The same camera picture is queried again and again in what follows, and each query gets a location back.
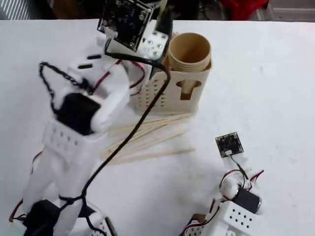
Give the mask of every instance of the black wire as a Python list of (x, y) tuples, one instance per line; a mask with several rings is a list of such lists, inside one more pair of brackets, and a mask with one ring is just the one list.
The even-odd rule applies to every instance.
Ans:
[(90, 93), (91, 91), (93, 91), (93, 87), (91, 87), (89, 85), (89, 82), (87, 81), (87, 79), (83, 79), (81, 83), (77, 82), (73, 77), (69, 76), (67, 73), (65, 73), (64, 71), (58, 69), (57, 67), (49, 64), (46, 61), (43, 61), (39, 64), (39, 76), (40, 78), (43, 80), (44, 85), (46, 86), (49, 94), (50, 94), (50, 106), (51, 109), (53, 111), (53, 113), (57, 114), (58, 110), (55, 108), (55, 104), (54, 104), (54, 97), (55, 97), (55, 91), (50, 87), (50, 84), (48, 83), (48, 81), (46, 80), (43, 70), (44, 67), (47, 66), (48, 68), (52, 69), (53, 71), (55, 71), (57, 74), (62, 75), (66, 80), (70, 81), (74, 86), (78, 86), (80, 89), (84, 89), (86, 90), (88, 93)]
[(140, 118), (140, 120), (138, 121), (138, 123), (135, 125), (134, 129), (130, 132), (130, 134), (125, 138), (125, 140), (112, 152), (112, 154), (98, 167), (98, 169), (92, 174), (92, 176), (90, 177), (90, 179), (87, 181), (87, 183), (85, 184), (83, 190), (82, 190), (82, 194), (81, 196), (77, 197), (82, 199), (82, 204), (83, 204), (83, 211), (84, 211), (84, 216), (85, 219), (89, 225), (89, 227), (94, 230), (97, 231), (101, 234), (103, 234), (104, 236), (106, 236), (106, 232), (104, 232), (101, 229), (98, 229), (96, 227), (93, 226), (93, 224), (90, 221), (89, 215), (87, 213), (87, 209), (88, 209), (88, 205), (87, 205), (87, 200), (86, 200), (86, 192), (88, 187), (90, 186), (90, 184), (92, 183), (92, 181), (96, 178), (96, 176), (99, 174), (99, 172), (115, 157), (115, 155), (130, 141), (130, 139), (133, 137), (133, 135), (137, 132), (137, 130), (139, 129), (139, 127), (141, 126), (141, 124), (143, 123), (143, 121), (145, 120), (145, 118), (147, 117), (147, 115), (149, 114), (149, 112), (151, 111), (151, 109), (154, 107), (154, 105), (156, 104), (157, 100), (161, 97), (161, 95), (164, 93), (166, 87), (168, 86), (170, 79), (171, 79), (171, 75), (169, 70), (161, 63), (152, 60), (152, 59), (145, 59), (145, 58), (141, 58), (141, 57), (136, 57), (136, 56), (131, 56), (128, 54), (121, 54), (121, 53), (109, 53), (107, 52), (107, 48), (109, 46), (110, 41), (107, 41), (105, 43), (105, 47), (104, 47), (104, 54), (106, 56), (115, 58), (115, 59), (121, 59), (121, 60), (129, 60), (129, 61), (135, 61), (135, 62), (140, 62), (143, 64), (148, 64), (151, 65), (153, 67), (156, 67), (162, 71), (165, 72), (166, 74), (166, 80), (164, 82), (164, 84), (162, 85), (162, 87), (160, 88), (160, 90), (157, 92), (156, 96), (153, 98), (152, 102), (150, 103), (150, 105), (147, 107), (146, 111), (143, 113), (142, 117)]
[(234, 158), (232, 157), (232, 155), (230, 155), (231, 159), (235, 162), (235, 164), (237, 165), (237, 167), (240, 169), (240, 171), (242, 172), (243, 176), (245, 176), (246, 179), (248, 179), (248, 176), (247, 174), (245, 173), (244, 169), (241, 167), (240, 164), (238, 164), (237, 161), (234, 160)]

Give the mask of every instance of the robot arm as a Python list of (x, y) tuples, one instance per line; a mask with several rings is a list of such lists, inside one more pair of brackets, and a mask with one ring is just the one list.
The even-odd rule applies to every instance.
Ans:
[[(147, 13), (152, 15), (147, 7), (139, 3), (132, 6), (144, 7)], [(101, 23), (100, 31), (105, 27), (105, 23), (107, 21)], [(78, 217), (82, 200), (69, 203), (64, 197), (73, 199), (81, 195), (97, 162), (98, 152), (104, 149), (107, 143), (107, 129), (128, 103), (130, 81), (134, 81), (137, 76), (122, 63), (103, 55), (108, 36), (98, 36), (68, 69), (68, 78), (71, 77), (77, 83), (85, 81), (97, 90), (87, 96), (84, 90), (66, 82), (64, 88), (53, 97), (52, 104), (56, 114), (46, 127), (44, 150), (38, 167), (23, 191), (23, 208), (28, 214), (24, 222), (27, 227), (26, 236), (43, 229), (43, 234), (54, 236), (87, 236), (92, 232), (87, 222)], [(140, 37), (141, 40), (134, 41), (132, 35), (130, 39), (132, 43), (125, 45), (118, 36), (108, 50), (158, 59), (164, 52), (168, 35), (153, 31), (146, 39), (142, 40)], [(152, 75), (150, 65), (143, 67), (144, 82), (139, 86), (146, 83)], [(50, 185), (55, 185), (56, 195), (63, 198), (52, 202), (45, 200)], [(92, 223), (98, 227), (104, 215), (91, 204), (89, 207)]]
[(186, 226), (184, 236), (256, 236), (263, 205), (255, 180), (263, 171), (253, 175), (251, 169), (245, 168), (247, 159), (237, 133), (216, 141), (226, 170), (219, 184), (220, 197), (213, 200), (203, 222)]

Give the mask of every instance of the small camera board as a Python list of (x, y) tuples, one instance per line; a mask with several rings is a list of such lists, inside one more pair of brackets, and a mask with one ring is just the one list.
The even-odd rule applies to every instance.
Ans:
[(237, 132), (217, 137), (216, 142), (222, 158), (228, 156), (228, 154), (226, 154), (227, 151), (232, 152), (230, 155), (244, 152)]
[(138, 0), (106, 0), (97, 30), (136, 52), (152, 14)]

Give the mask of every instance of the wooden stick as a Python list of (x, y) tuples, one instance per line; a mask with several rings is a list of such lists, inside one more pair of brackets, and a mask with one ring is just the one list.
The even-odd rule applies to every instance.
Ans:
[(150, 153), (146, 155), (133, 156), (128, 159), (118, 159), (118, 160), (113, 159), (111, 162), (109, 162), (109, 165), (117, 165), (117, 164), (123, 164), (123, 163), (143, 161), (143, 160), (148, 160), (148, 159), (157, 158), (161, 156), (170, 156), (170, 155), (182, 154), (186, 152), (192, 152), (195, 150), (196, 149), (192, 147), (192, 148), (181, 149), (181, 150), (176, 150), (176, 151), (157, 152), (157, 153)]
[[(162, 126), (153, 126), (149, 129), (144, 129), (141, 131), (138, 131), (137, 133), (135, 133), (134, 137), (126, 144), (126, 146), (128, 146), (129, 144), (133, 144), (134, 141), (141, 141), (145, 135), (152, 133), (152, 132), (156, 132), (158, 130), (160, 130), (161, 128), (165, 127), (166, 125), (162, 125)], [(111, 154), (114, 149), (116, 149), (123, 141), (125, 140), (125, 138), (119, 140), (118, 142), (116, 142), (115, 144), (113, 144), (110, 148), (108, 148), (105, 151), (102, 151), (100, 153), (100, 155), (106, 155), (106, 154)]]
[[(173, 124), (173, 123), (180, 123), (180, 122), (188, 122), (189, 118), (181, 118), (181, 119), (176, 119), (176, 120), (162, 120), (162, 121), (158, 121), (155, 123), (149, 123), (149, 124), (144, 124), (141, 125), (141, 129), (146, 129), (147, 127), (151, 127), (152, 125), (160, 125), (163, 126), (165, 124)], [(133, 129), (133, 127), (130, 128), (124, 128), (124, 129), (117, 129), (114, 131), (111, 131), (110, 134), (111, 135), (116, 135), (116, 134), (121, 134), (121, 133), (125, 133), (125, 132), (130, 132)]]
[(119, 157), (121, 157), (121, 156), (123, 156), (123, 155), (127, 155), (127, 154), (130, 154), (130, 153), (133, 153), (133, 152), (135, 152), (135, 151), (147, 149), (147, 148), (149, 148), (149, 147), (151, 147), (151, 146), (153, 146), (153, 145), (156, 145), (156, 144), (162, 143), (162, 142), (164, 142), (164, 141), (166, 141), (166, 140), (169, 140), (169, 139), (175, 138), (175, 137), (177, 137), (177, 136), (183, 135), (183, 134), (185, 134), (185, 133), (187, 133), (187, 132), (188, 132), (188, 130), (179, 131), (179, 132), (173, 133), (172, 135), (169, 135), (169, 136), (167, 136), (167, 137), (164, 137), (164, 138), (155, 140), (155, 141), (150, 142), (150, 143), (146, 143), (146, 144), (144, 144), (144, 145), (142, 145), (142, 146), (138, 146), (138, 147), (135, 147), (135, 148), (127, 149), (125, 152), (122, 152), (122, 153), (121, 153), (120, 155), (118, 155), (116, 158), (119, 158)]
[[(151, 125), (158, 124), (158, 123), (166, 123), (167, 121), (184, 119), (184, 118), (190, 117), (191, 115), (192, 114), (189, 113), (189, 114), (174, 115), (174, 116), (154, 119), (154, 120), (150, 120), (150, 121), (145, 121), (142, 123), (141, 127), (151, 126)], [(119, 131), (131, 130), (134, 128), (135, 124), (136, 123), (130, 123), (130, 124), (126, 124), (126, 125), (114, 126), (114, 127), (109, 129), (109, 132), (110, 133), (116, 133)]]

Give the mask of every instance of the white table surface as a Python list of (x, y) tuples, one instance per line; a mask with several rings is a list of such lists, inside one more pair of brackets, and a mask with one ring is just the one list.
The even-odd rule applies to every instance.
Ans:
[[(96, 25), (0, 21), (1, 235), (14, 235), (8, 217), (51, 115), (38, 63), (66, 69), (96, 36)], [(315, 24), (179, 21), (174, 30), (203, 34), (212, 44), (199, 111), (177, 143), (197, 150), (106, 167), (88, 199), (120, 236), (176, 236), (193, 213), (209, 209), (224, 172), (215, 137), (237, 131), (252, 165), (266, 170), (259, 179), (268, 203), (262, 235), (314, 234)], [(63, 83), (55, 80), (56, 87)]]

